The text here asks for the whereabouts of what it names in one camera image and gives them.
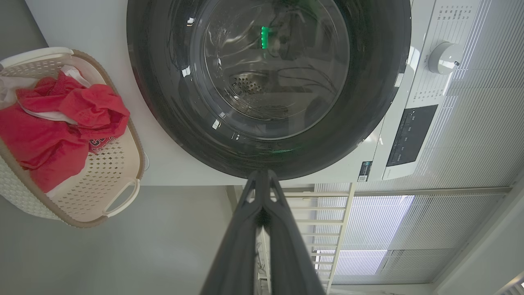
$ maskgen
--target basket handle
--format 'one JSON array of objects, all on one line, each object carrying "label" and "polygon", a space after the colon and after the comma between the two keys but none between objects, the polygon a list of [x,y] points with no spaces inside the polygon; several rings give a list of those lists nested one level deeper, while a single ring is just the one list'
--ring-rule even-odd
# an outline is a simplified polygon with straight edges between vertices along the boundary
[{"label": "basket handle", "polygon": [[0,71],[12,66],[25,64],[32,61],[59,58],[71,55],[73,55],[73,50],[66,47],[47,47],[31,50],[0,60]]},{"label": "basket handle", "polygon": [[[131,196],[129,196],[127,198],[127,200],[125,200],[122,204],[120,204],[120,206],[116,207],[115,209],[111,210],[111,211],[106,211],[112,204],[113,202],[118,199],[118,197],[120,196],[120,194],[122,194],[122,192],[124,192],[124,190],[130,186],[134,184],[135,185],[135,189],[133,190],[133,192],[131,193]],[[102,211],[102,215],[105,215],[107,217],[112,217],[112,216],[115,216],[117,215],[118,213],[122,212],[125,208],[127,208],[127,206],[131,205],[131,203],[135,200],[136,196],[138,195],[138,191],[140,190],[140,180],[139,179],[136,179],[136,178],[130,178],[130,181],[120,190],[120,192],[115,196],[115,198],[111,201],[111,203],[109,203],[107,205],[107,207]]]}]

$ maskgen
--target control panel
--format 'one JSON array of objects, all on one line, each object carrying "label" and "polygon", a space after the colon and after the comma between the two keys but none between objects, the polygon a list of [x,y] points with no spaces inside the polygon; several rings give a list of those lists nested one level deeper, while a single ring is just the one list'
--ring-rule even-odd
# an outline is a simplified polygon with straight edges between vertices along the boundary
[{"label": "control panel", "polygon": [[[468,61],[463,60],[462,52],[468,43],[479,3],[473,0],[437,0],[434,3],[423,47],[410,48],[408,67],[415,74],[407,100],[402,109],[394,102],[385,117],[385,122],[396,120],[397,128],[384,123],[380,132],[384,144],[377,145],[373,165],[385,168],[380,176],[372,169],[371,180],[403,177],[415,171],[450,81],[467,67]],[[379,156],[382,152],[387,152],[388,156]]]}]

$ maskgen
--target green light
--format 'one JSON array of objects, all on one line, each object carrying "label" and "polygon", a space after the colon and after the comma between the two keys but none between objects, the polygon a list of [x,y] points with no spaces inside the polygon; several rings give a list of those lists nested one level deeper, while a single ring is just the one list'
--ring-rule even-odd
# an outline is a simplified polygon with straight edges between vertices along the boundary
[{"label": "green light", "polygon": [[268,33],[269,33],[269,28],[268,27],[262,27],[260,29],[260,42],[262,44],[262,49],[266,49],[267,48]]}]

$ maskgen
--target door glass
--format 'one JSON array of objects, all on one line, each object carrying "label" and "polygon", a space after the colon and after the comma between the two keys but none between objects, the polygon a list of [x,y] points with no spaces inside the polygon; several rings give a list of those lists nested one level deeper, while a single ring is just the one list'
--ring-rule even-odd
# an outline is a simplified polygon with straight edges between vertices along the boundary
[{"label": "door glass", "polygon": [[350,40],[332,0],[208,1],[188,25],[201,98],[246,136],[275,140],[307,130],[346,83]]}]

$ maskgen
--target gray wall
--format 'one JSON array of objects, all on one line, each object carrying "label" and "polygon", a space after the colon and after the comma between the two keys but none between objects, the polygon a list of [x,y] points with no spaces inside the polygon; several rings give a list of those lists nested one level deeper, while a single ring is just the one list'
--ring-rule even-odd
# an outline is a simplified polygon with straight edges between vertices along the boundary
[{"label": "gray wall", "polygon": [[0,197],[0,294],[198,294],[231,215],[217,186],[142,187],[91,229]]},{"label": "gray wall", "polygon": [[0,1],[0,60],[47,47],[24,0]]}]

